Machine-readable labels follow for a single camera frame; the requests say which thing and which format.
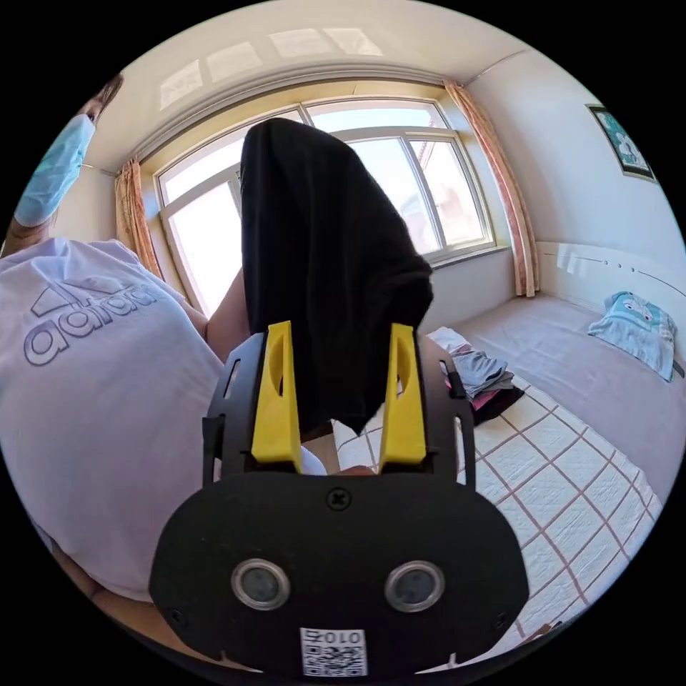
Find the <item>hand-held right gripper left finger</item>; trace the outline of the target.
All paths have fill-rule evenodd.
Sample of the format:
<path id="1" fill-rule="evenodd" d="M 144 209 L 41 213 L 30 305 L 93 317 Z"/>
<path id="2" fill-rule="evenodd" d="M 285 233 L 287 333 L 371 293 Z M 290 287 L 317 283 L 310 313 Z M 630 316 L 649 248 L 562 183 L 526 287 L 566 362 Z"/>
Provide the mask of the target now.
<path id="1" fill-rule="evenodd" d="M 291 322 L 269 325 L 254 420 L 252 456 L 262 467 L 303 473 Z"/>

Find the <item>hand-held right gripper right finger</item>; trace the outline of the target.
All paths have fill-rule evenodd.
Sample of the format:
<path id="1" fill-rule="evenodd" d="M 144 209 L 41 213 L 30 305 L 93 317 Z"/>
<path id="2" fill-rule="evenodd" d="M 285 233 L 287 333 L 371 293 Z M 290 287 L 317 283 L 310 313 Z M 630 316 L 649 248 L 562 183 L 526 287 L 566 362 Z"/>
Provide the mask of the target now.
<path id="1" fill-rule="evenodd" d="M 427 454 L 422 378 L 414 329 L 392 324 L 379 471 L 407 471 Z"/>

